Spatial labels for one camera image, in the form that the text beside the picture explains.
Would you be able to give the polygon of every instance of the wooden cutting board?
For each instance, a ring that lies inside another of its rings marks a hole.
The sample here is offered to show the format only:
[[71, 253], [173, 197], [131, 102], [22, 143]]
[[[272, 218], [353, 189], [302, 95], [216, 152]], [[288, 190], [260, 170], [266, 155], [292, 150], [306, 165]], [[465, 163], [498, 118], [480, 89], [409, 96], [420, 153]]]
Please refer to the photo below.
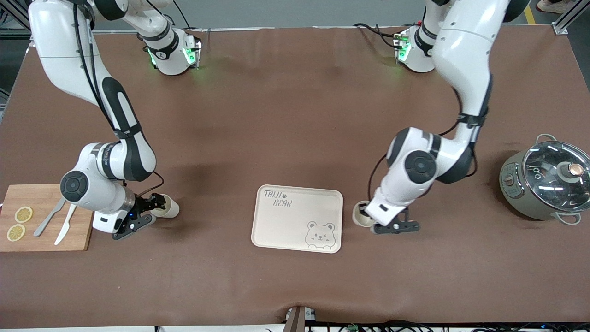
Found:
[[[8, 187], [4, 206], [0, 212], [0, 252], [14, 251], [77, 251], [86, 250], [92, 230], [92, 211], [77, 207], [70, 219], [70, 230], [57, 246], [54, 245], [60, 233], [70, 203], [66, 201], [56, 213], [41, 236], [33, 233], [60, 201], [59, 184], [17, 184]], [[14, 214], [23, 206], [33, 210], [31, 220], [23, 223], [25, 235], [16, 242], [10, 242], [6, 234], [10, 226], [17, 224]]]

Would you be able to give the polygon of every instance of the pot lid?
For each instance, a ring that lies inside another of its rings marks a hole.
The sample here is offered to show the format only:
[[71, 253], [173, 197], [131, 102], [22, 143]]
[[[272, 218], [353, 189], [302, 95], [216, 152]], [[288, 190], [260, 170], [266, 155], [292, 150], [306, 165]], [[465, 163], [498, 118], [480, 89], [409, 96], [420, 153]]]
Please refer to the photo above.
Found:
[[590, 208], [590, 158], [577, 147], [538, 143], [525, 154], [523, 173], [533, 194], [548, 206], [572, 213]]

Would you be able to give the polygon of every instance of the gray floor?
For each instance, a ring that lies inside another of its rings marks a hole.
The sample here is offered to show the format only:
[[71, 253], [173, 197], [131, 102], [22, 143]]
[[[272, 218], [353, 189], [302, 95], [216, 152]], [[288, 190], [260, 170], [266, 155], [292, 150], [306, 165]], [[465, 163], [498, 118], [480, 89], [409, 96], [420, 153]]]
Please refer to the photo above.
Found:
[[[417, 0], [177, 0], [189, 24], [199, 28], [344, 26], [364, 22], [380, 25], [412, 24], [422, 18], [424, 3]], [[557, 19], [556, 14], [531, 7], [538, 24]], [[163, 10], [178, 26], [183, 19], [175, 6]], [[527, 24], [524, 15], [512, 24]], [[123, 21], [100, 22], [97, 30], [127, 30]], [[590, 11], [575, 21], [569, 39], [586, 83], [590, 86]], [[0, 87], [10, 91], [28, 41], [0, 40]]]

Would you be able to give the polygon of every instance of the lemon slice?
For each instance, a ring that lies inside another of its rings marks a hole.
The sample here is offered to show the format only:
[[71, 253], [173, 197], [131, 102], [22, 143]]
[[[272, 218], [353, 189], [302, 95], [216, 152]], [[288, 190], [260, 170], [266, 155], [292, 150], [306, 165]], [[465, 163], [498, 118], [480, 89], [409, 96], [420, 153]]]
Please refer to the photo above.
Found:
[[25, 226], [21, 224], [12, 225], [10, 229], [8, 229], [8, 233], [6, 233], [6, 238], [10, 242], [18, 241], [25, 236]]
[[14, 214], [14, 220], [17, 223], [26, 223], [27, 221], [31, 220], [33, 217], [33, 209], [28, 206], [23, 206]]

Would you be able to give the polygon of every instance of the black round joint cap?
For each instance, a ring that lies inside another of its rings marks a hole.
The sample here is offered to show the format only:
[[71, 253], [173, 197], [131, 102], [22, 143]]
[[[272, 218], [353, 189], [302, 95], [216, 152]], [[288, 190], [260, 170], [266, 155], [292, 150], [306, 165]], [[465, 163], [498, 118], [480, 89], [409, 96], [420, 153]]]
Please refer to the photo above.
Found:
[[68, 201], [79, 201], [88, 190], [88, 177], [80, 171], [68, 172], [61, 179], [60, 190]]
[[414, 151], [406, 157], [405, 169], [413, 183], [422, 184], [434, 177], [437, 166], [431, 154]]

